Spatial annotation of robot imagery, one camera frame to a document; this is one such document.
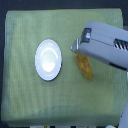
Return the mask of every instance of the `green towel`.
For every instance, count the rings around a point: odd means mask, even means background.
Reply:
[[[89,81],[70,50],[89,21],[123,27],[120,9],[7,13],[2,121],[10,126],[118,124],[128,100],[126,72],[90,58]],[[45,39],[57,42],[62,52],[61,71],[51,82],[35,69],[35,53]]]

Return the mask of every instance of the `green cloth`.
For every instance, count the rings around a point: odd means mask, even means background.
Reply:
[[[123,28],[120,9],[7,13],[2,121],[10,126],[118,124],[128,100],[126,72],[90,58],[89,81],[70,50],[89,21]],[[61,71],[51,82],[35,69],[35,53],[45,39],[57,42],[62,52]]]

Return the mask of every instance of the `plate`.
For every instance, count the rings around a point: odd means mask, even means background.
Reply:
[[[38,75],[46,81],[53,80],[61,69],[62,56],[57,43],[47,39],[41,42],[35,54]]]

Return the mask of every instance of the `white plate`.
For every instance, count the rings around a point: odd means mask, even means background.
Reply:
[[[35,67],[38,75],[46,80],[53,80],[59,73],[62,63],[61,51],[55,41],[44,40],[37,48]]]

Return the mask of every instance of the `orange food item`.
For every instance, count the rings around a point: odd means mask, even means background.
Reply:
[[[93,74],[92,74],[89,58],[81,53],[75,53],[75,58],[82,74],[89,80],[92,80]]]

